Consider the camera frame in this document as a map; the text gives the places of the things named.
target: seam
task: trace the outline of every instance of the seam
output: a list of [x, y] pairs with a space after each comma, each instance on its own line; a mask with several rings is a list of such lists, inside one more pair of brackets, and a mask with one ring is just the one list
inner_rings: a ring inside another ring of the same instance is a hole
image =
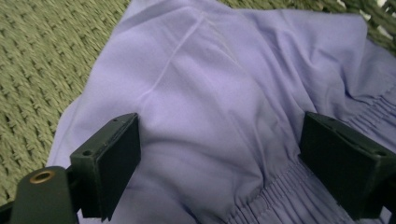
[[172, 52], [172, 55], [169, 57], [169, 59], [167, 60], [165, 66], [163, 67], [163, 70], [161, 71], [160, 75], [158, 76], [157, 80], [155, 80], [154, 84], [151, 86], [151, 88], [149, 88], [147, 91], [143, 92], [138, 98], [141, 99], [144, 96], [150, 94], [155, 88], [157, 88], [157, 86], [159, 85], [159, 83], [161, 82], [161, 80], [163, 79], [163, 77], [166, 74], [166, 70], [169, 67], [169, 64], [173, 61], [175, 55], [178, 53], [178, 51], [181, 49], [181, 47], [183, 47], [183, 45], [186, 43], [186, 41], [195, 33], [195, 31], [198, 29], [199, 25], [202, 23], [202, 21], [204, 20], [202, 17], [202, 13], [200, 14], [200, 19], [187, 31], [187, 33], [183, 36], [183, 38], [181, 39], [180, 43], [176, 46], [176, 48], [174, 49], [174, 51]]

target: clothing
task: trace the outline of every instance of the clothing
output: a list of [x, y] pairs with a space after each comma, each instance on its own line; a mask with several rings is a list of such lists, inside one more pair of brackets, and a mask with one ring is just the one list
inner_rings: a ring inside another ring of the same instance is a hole
[[366, 32], [356, 15], [134, 0], [48, 165], [136, 112], [142, 160], [111, 223], [353, 223], [298, 144], [311, 111], [396, 152], [396, 60]]

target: screw hole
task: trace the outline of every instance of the screw hole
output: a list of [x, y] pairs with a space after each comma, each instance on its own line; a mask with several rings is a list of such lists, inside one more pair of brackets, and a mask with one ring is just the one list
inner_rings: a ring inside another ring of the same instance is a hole
[[55, 176], [55, 173], [53, 173], [52, 171], [43, 171], [32, 176], [32, 178], [30, 178], [30, 182], [32, 184], [40, 184], [51, 179], [53, 176]]
[[87, 150], [82, 153], [83, 156], [91, 156], [92, 152]]

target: black plastic part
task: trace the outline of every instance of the black plastic part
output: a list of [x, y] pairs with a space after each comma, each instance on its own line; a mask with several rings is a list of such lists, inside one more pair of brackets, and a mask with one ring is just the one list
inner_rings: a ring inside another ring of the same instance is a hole
[[11, 219], [11, 211], [14, 202], [0, 206], [0, 224], [6, 224]]
[[396, 155], [344, 123], [306, 113], [300, 157], [353, 219], [376, 218]]
[[137, 114], [111, 120], [70, 156], [84, 217], [111, 219], [140, 162]]
[[10, 223], [78, 223], [65, 169], [52, 166], [25, 176], [18, 185]]

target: woven wicker surface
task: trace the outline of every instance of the woven wicker surface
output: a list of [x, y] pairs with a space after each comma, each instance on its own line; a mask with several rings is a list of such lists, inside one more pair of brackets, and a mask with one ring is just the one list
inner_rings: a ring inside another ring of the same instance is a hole
[[[396, 54], [395, 0], [222, 1], [231, 7], [360, 13], [374, 42]], [[45, 165], [59, 117], [81, 93], [128, 4], [0, 0], [0, 205], [14, 199], [24, 175]]]

